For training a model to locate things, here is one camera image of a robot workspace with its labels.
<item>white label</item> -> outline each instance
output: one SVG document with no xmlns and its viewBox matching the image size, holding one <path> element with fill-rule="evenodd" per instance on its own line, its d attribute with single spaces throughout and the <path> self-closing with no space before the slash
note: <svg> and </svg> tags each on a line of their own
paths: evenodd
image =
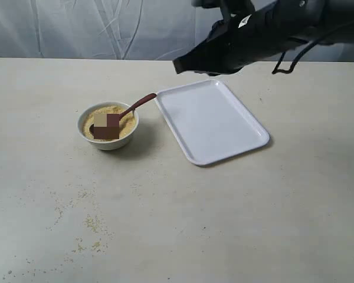
<svg viewBox="0 0 354 283">
<path fill-rule="evenodd" d="M 241 27 L 245 26 L 248 23 L 250 17 L 251 17 L 251 15 L 249 15 L 249 16 L 245 17 L 244 19 L 242 19 L 240 24 L 238 25 L 238 28 L 241 28 Z"/>
</svg>

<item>bowl rim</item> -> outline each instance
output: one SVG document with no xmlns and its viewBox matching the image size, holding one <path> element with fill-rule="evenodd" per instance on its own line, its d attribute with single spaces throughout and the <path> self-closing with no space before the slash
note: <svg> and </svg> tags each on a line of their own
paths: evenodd
<svg viewBox="0 0 354 283">
<path fill-rule="evenodd" d="M 97 144 L 110 144 L 110 143 L 117 143 L 117 142 L 120 142 L 122 140 L 124 140 L 125 138 L 131 136 L 134 131 L 136 130 L 136 128 L 138 127 L 139 125 L 139 115 L 138 113 L 136 112 L 136 110 L 132 111 L 135 119 L 136 119 L 136 124 L 134 126 L 134 128 L 132 129 L 132 131 L 130 133 L 128 133 L 127 135 L 125 135 L 124 137 L 121 137 L 120 139 L 118 140 L 111 140 L 111 141 L 108 141 L 108 142 L 105 142 L 105 141 L 95 141 L 95 140 L 91 140 L 91 139 L 88 139 L 84 134 L 83 134 L 83 131 L 81 130 L 81 128 L 79 127 L 79 122 L 80 120 L 82 119 L 82 117 L 87 113 L 87 115 L 89 115 L 89 113 L 91 113 L 92 111 L 94 110 L 97 110 L 101 107 L 104 107 L 103 105 L 107 104 L 108 106 L 110 105 L 117 105 L 117 106 L 126 106 L 127 108 L 129 108 L 130 106 L 127 104 L 127 103 L 124 103 L 124 102 L 121 102 L 121 101 L 104 101 L 104 102 L 101 102 L 101 103 L 97 103 L 95 105 L 92 105 L 90 107 L 88 107 L 87 109 L 85 109 L 81 114 L 80 116 L 78 117 L 77 119 L 77 130 L 78 130 L 78 133 L 80 134 L 81 137 L 83 137 L 83 139 L 87 140 L 88 142 L 90 143 L 97 143 Z"/>
</svg>

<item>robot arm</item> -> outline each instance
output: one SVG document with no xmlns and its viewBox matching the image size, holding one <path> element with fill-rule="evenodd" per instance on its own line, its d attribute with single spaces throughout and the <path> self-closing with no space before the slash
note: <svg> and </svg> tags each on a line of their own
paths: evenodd
<svg viewBox="0 0 354 283">
<path fill-rule="evenodd" d="M 191 52 L 173 61 L 176 72 L 233 74 L 282 52 L 273 73 L 292 73 L 317 44 L 354 43 L 354 0 L 277 0 L 255 11 L 250 0 L 196 0 L 195 6 L 220 7 L 223 20 Z M 285 53 L 311 42 L 287 71 L 278 70 Z"/>
</svg>

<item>spoon handle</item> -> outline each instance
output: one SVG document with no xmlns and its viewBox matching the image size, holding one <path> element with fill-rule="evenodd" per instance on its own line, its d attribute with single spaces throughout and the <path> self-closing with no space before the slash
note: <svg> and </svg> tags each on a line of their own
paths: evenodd
<svg viewBox="0 0 354 283">
<path fill-rule="evenodd" d="M 135 102 L 125 112 L 121 113 L 119 115 L 119 120 L 121 120 L 125 115 L 129 114 L 131 111 L 134 111 L 135 109 L 137 109 L 139 106 L 141 106 L 141 105 L 147 103 L 148 101 L 154 99 L 156 96 L 157 96 L 156 93 L 151 93 L 151 94 L 148 94 L 147 96 L 144 96 L 142 99 L 140 99 L 139 101 Z"/>
</svg>

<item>white bowl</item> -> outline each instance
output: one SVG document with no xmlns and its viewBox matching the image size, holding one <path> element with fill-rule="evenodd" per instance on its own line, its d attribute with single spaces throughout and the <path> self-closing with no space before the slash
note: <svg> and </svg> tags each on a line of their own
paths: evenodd
<svg viewBox="0 0 354 283">
<path fill-rule="evenodd" d="M 89 107 L 87 110 L 85 110 L 80 117 L 78 118 L 78 122 L 77 122 L 77 128 L 78 128 L 78 132 L 80 133 L 80 135 L 83 137 L 83 139 L 85 139 L 86 141 L 88 141 L 90 144 L 92 144 L 93 146 L 95 146 L 96 148 L 100 149 L 100 150 L 114 150 L 114 149 L 119 149 L 120 147 L 125 146 L 126 144 L 128 144 L 128 142 L 131 140 L 131 138 L 133 137 L 133 134 L 137 128 L 137 126 L 139 125 L 139 115 L 137 114 L 136 111 L 133 111 L 133 115 L 136 119 L 136 124 L 134 126 L 134 128 L 132 129 L 132 131 L 127 135 L 122 137 L 121 139 L 118 140 L 112 140 L 112 141 L 95 141 L 95 140 L 90 140 L 88 139 L 86 136 L 84 136 L 83 134 L 83 127 L 84 127 L 84 123 L 88 117 L 88 115 L 90 113 L 92 113 L 94 110 L 97 110 L 99 108 L 103 108 L 103 107 L 107 107 L 107 106 L 119 106 L 122 107 L 124 109 L 128 109 L 130 106 L 122 103 L 122 102 L 118 102 L 118 101 L 114 101 L 114 102 L 103 102 L 103 103 L 99 103 L 96 104 L 94 106 Z"/>
</svg>

